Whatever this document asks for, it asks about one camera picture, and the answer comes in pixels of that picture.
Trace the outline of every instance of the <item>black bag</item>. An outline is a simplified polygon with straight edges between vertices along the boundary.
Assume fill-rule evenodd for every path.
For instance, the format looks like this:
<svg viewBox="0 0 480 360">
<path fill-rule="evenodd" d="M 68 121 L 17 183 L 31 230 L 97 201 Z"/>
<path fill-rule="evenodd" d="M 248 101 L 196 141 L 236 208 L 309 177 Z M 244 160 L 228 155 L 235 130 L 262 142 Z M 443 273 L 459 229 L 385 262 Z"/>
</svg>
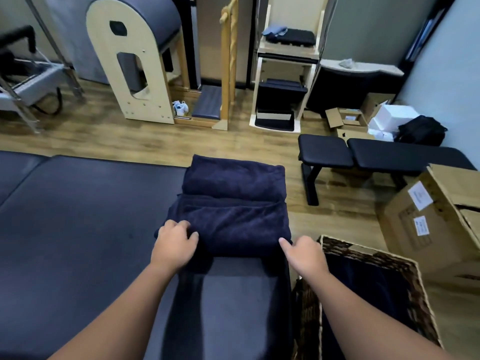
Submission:
<svg viewBox="0 0 480 360">
<path fill-rule="evenodd" d="M 420 145 L 440 146 L 448 129 L 433 117 L 420 115 L 398 127 L 394 141 Z"/>
</svg>

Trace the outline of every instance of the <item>light blue wall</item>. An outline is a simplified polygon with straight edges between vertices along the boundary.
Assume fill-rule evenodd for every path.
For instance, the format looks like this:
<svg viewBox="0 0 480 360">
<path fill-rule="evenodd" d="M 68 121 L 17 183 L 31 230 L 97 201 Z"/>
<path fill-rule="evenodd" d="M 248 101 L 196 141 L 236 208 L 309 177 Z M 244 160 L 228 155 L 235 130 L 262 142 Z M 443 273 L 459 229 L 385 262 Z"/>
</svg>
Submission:
<svg viewBox="0 0 480 360">
<path fill-rule="evenodd" d="M 448 129 L 443 146 L 480 169 L 480 0 L 456 0 L 399 98 Z"/>
</svg>

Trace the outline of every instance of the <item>white sneaker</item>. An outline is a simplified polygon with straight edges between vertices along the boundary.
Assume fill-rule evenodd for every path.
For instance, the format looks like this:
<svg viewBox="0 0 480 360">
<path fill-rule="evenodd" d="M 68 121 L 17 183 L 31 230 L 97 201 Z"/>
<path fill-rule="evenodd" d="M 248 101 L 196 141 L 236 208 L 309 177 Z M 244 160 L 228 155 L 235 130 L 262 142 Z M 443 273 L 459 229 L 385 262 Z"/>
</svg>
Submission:
<svg viewBox="0 0 480 360">
<path fill-rule="evenodd" d="M 175 101 L 173 102 L 173 107 L 175 108 L 177 116 L 185 116 L 188 114 L 188 105 L 185 103 L 185 101 Z"/>
</svg>

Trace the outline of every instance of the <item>weight bench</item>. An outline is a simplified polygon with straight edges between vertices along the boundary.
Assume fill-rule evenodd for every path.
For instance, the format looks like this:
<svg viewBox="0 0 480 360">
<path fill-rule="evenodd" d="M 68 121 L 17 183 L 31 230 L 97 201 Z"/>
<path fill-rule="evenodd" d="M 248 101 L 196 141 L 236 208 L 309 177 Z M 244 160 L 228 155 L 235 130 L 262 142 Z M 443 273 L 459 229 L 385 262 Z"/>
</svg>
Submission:
<svg viewBox="0 0 480 360">
<path fill-rule="evenodd" d="M 418 176 L 429 164 L 477 170 L 458 149 L 387 142 L 363 138 L 345 141 L 335 136 L 301 134 L 298 137 L 301 171 L 307 202 L 318 206 L 315 179 L 324 167 L 390 173 L 397 186 L 399 176 Z"/>
</svg>

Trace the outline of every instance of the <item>woven basket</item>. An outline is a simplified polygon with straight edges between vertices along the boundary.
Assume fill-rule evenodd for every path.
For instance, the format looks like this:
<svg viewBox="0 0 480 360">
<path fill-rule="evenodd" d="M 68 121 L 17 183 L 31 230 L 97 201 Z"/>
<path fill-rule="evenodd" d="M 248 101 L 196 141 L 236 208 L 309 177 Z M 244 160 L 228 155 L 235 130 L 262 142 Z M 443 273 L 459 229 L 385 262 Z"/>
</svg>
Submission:
<svg viewBox="0 0 480 360">
<path fill-rule="evenodd" d="M 408 296 L 411 308 L 409 315 L 423 337 L 443 347 L 438 335 L 434 314 L 428 303 L 417 262 L 381 250 L 352 244 L 336 238 L 321 236 L 318 239 L 325 254 L 345 256 L 385 269 L 400 272 L 410 284 Z M 300 335 L 297 339 L 296 360 L 322 360 L 322 305 L 307 282 L 300 279 L 302 310 Z"/>
</svg>

